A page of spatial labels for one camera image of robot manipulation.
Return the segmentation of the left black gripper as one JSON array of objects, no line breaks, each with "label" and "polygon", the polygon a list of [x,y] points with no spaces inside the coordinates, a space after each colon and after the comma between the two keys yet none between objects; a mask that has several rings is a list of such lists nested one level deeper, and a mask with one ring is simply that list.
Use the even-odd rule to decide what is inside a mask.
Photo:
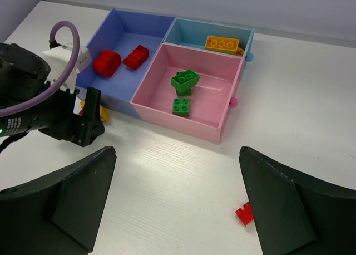
[{"label": "left black gripper", "polygon": [[78,88],[58,90],[31,110],[31,124],[27,131],[38,130],[56,140],[88,146],[105,132],[100,118],[101,91],[89,87],[81,114],[74,112]]}]

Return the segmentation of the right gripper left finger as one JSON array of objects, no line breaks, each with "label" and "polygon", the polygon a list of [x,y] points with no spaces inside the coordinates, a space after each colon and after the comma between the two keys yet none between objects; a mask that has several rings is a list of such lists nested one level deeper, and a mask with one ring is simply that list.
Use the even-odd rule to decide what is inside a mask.
[{"label": "right gripper left finger", "polygon": [[64,168],[1,190],[1,254],[93,251],[116,164],[106,146]]}]

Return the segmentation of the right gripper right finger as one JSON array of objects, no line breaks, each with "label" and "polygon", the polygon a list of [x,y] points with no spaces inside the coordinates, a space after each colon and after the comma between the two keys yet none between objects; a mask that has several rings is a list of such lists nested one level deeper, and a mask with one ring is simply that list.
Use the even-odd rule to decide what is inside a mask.
[{"label": "right gripper right finger", "polygon": [[355,190],[247,146],[239,163],[263,254],[355,254]]}]

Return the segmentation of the red yellow green lego assembly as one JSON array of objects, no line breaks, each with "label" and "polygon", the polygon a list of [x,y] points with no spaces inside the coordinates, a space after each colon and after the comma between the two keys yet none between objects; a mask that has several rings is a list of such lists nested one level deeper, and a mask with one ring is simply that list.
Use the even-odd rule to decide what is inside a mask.
[{"label": "red yellow green lego assembly", "polygon": [[250,223],[254,221],[253,213],[251,210],[250,202],[246,202],[242,208],[235,211],[237,219],[241,224],[247,227]]}]

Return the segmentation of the red round printed lego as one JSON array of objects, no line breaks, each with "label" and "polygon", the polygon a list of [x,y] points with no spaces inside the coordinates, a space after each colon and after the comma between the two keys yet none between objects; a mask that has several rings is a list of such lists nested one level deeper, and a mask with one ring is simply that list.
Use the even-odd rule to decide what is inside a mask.
[{"label": "red round printed lego", "polygon": [[121,64],[121,56],[110,50],[103,50],[93,62],[93,71],[110,78]]}]

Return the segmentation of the red lego brick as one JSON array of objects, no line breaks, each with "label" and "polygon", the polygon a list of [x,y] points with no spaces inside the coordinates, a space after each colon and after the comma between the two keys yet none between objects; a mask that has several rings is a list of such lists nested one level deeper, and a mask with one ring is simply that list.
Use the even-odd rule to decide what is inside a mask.
[{"label": "red lego brick", "polygon": [[149,57],[150,50],[142,45],[138,45],[122,63],[130,70],[137,70]]}]

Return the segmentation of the small green lego brick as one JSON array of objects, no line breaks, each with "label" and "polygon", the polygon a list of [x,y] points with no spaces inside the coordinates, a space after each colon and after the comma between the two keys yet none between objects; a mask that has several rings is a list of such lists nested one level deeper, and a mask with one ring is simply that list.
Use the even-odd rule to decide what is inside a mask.
[{"label": "small green lego brick", "polygon": [[190,116],[190,99],[188,99],[188,98],[173,99],[172,113],[177,116],[189,117]]}]

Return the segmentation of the yellow lego brick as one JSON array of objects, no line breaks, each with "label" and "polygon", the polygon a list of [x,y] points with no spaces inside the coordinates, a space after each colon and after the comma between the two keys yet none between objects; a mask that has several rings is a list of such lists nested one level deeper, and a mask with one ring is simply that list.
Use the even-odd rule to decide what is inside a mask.
[{"label": "yellow lego brick", "polygon": [[208,36],[205,42],[205,49],[209,51],[236,55],[239,42],[240,40],[238,38]]}]

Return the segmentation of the yellow printed round lego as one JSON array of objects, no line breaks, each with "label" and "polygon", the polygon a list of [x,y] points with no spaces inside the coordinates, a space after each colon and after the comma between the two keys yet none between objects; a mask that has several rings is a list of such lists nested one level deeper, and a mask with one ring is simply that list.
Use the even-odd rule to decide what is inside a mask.
[{"label": "yellow printed round lego", "polygon": [[241,47],[238,47],[237,48],[237,51],[236,51],[236,54],[238,56],[243,56],[244,55],[244,50],[241,48]]}]

